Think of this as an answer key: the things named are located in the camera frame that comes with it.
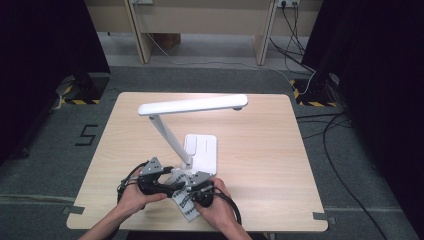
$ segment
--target lamp base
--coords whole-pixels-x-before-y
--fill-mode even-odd
[[[184,150],[192,157],[191,165],[183,163],[182,170],[194,174],[198,171],[216,174],[217,139],[213,135],[188,134]]]

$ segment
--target wooden table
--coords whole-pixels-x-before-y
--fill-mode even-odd
[[[139,163],[157,156],[163,166],[182,161],[139,105],[218,96],[197,93],[122,93],[112,111],[75,201],[83,214],[69,215],[71,229],[89,229],[116,205],[116,188]],[[325,231],[324,213],[290,100],[285,95],[248,94],[241,111],[164,115],[177,139],[188,133],[218,138],[218,171],[238,205],[247,231]],[[175,202],[146,206],[121,229],[212,231],[203,220],[188,223]]]

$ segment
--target power outlet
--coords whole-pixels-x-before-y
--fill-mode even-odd
[[[286,2],[286,8],[294,8],[295,5],[299,7],[300,0],[278,0],[277,7],[281,7],[281,3]]]

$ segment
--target white desk lamp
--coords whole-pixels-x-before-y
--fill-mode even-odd
[[[143,104],[138,108],[138,114],[140,116],[149,116],[153,125],[155,125],[181,160],[183,160],[183,170],[187,170],[190,173],[202,171],[215,175],[217,164],[216,137],[213,135],[188,134],[185,137],[183,148],[165,122],[160,118],[160,115],[228,108],[241,110],[247,103],[248,99],[246,95],[237,94],[223,97]]]

